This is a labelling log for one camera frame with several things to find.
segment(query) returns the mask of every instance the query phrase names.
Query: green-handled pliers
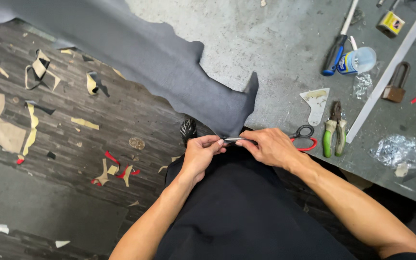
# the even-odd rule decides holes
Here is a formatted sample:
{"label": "green-handled pliers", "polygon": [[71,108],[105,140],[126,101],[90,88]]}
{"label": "green-handled pliers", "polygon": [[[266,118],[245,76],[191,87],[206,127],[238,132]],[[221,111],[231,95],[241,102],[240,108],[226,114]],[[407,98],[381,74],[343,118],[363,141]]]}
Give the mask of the green-handled pliers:
{"label": "green-handled pliers", "polygon": [[332,136],[337,130],[337,146],[335,148],[335,155],[341,156],[346,143],[346,120],[341,119],[341,102],[336,101],[333,104],[330,119],[325,123],[324,134],[324,156],[330,158],[332,156]]}

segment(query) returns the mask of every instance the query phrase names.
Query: hand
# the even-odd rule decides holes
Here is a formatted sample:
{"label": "hand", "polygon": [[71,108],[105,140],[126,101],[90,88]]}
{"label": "hand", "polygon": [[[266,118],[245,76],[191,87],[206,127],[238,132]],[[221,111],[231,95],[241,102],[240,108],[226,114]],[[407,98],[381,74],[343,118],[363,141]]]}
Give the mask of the hand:
{"label": "hand", "polygon": [[181,175],[192,186],[205,177],[205,169],[211,163],[213,156],[225,153],[227,144],[219,136],[202,136],[187,142]]}
{"label": "hand", "polygon": [[290,138],[278,128],[266,128],[258,131],[245,131],[241,137],[254,140],[258,146],[248,140],[238,140],[236,145],[245,147],[259,162],[277,166],[296,174],[315,162],[305,153],[298,151]]}

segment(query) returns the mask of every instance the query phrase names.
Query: forearm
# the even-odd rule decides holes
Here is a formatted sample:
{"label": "forearm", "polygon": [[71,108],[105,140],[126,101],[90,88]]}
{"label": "forearm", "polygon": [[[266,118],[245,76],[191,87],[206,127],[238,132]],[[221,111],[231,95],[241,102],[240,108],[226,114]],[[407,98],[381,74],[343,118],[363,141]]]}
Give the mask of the forearm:
{"label": "forearm", "polygon": [[151,259],[168,227],[184,205],[193,184],[179,174],[155,203],[124,234],[111,260]]}
{"label": "forearm", "polygon": [[381,258],[416,253],[416,235],[385,207],[315,162],[292,170],[323,200],[343,225]]}

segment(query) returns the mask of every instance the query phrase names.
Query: metal ruler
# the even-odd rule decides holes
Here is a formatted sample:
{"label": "metal ruler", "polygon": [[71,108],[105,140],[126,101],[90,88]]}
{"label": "metal ruler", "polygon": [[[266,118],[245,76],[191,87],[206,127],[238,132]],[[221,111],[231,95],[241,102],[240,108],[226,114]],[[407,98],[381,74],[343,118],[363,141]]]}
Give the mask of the metal ruler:
{"label": "metal ruler", "polygon": [[364,107],[362,108],[361,112],[359,113],[356,120],[354,121],[350,129],[350,132],[348,133],[348,135],[346,135],[347,143],[351,143],[354,140],[355,135],[361,129],[362,124],[364,124],[365,120],[370,114],[370,111],[372,111],[373,107],[375,106],[375,103],[377,103],[378,99],[383,93],[384,88],[386,88],[386,86],[388,85],[388,82],[391,79],[391,76],[394,73],[396,66],[404,59],[405,55],[409,51],[415,39],[416,39],[416,21],[412,25],[412,28],[410,29],[410,31],[405,36],[404,40],[401,43],[401,46],[399,46],[399,49],[396,51],[396,54],[394,54],[394,57],[392,58],[391,62],[389,62],[388,67],[386,67],[386,70],[384,71],[383,75],[378,81],[377,86],[375,86],[375,88],[373,89],[372,94],[370,95]]}

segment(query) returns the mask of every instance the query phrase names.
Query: brass padlock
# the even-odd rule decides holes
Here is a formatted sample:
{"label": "brass padlock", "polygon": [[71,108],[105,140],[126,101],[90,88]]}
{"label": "brass padlock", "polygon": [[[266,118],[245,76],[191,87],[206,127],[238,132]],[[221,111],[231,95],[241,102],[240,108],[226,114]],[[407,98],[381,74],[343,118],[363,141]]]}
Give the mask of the brass padlock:
{"label": "brass padlock", "polygon": [[[402,73],[402,78],[399,82],[399,86],[395,85],[397,78],[399,76],[399,72],[401,67],[404,67],[404,71]],[[404,84],[407,81],[407,77],[409,76],[410,72],[410,64],[408,62],[401,62],[397,65],[392,78],[389,80],[388,86],[384,89],[383,96],[381,98],[387,99],[396,103],[401,103],[402,98],[404,97],[405,90]]]}

